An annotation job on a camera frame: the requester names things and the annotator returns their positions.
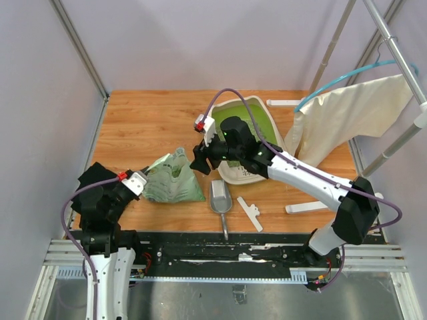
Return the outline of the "green cat litter bag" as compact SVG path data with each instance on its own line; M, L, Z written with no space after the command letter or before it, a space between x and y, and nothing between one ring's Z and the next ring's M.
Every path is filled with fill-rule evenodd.
M156 160L147 170L143 196L156 203L205 201L183 147Z

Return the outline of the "metal litter scoop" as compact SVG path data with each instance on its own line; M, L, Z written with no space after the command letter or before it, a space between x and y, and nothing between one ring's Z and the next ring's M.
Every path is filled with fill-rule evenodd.
M232 197L226 182L222 179L211 181L209 188L209 205L211 210L220 215L224 239L229 240L226 213L232 208Z

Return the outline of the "white plastic bag clip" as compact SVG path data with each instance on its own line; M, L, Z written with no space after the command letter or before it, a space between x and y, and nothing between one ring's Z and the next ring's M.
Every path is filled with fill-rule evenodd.
M258 207L256 207L254 204L248 205L245 202L243 197L238 197L237 201L242 207L242 209L244 210L244 212L246 213L246 215L248 216L248 218L250 219L250 221L252 222L252 224L254 225L254 227L256 228L256 231L262 232L263 227L261 223L258 221L258 216L260 215L260 211Z

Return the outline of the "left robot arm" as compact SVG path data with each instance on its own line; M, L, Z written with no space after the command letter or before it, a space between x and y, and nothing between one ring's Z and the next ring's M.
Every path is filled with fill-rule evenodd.
M118 220L136 199L119 179L78 189L71 198L81 215L80 241L87 275L86 319L127 319L129 276L143 255L136 231L122 231Z

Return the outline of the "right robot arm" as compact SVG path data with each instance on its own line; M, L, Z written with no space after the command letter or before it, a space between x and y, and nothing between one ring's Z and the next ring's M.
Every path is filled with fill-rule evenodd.
M341 245L364 242L380 212L367 179L332 177L293 159L277 145L257 141L248 124L237 116L221 122L223 139L216 133L215 121L211 117L200 115L195 120L194 129L203 134L203 139L193 148L191 169L209 175L222 162L237 161L249 173L291 185L335 212L334 220L314 230L304 245L302 258L307 265L320 265L330 251Z

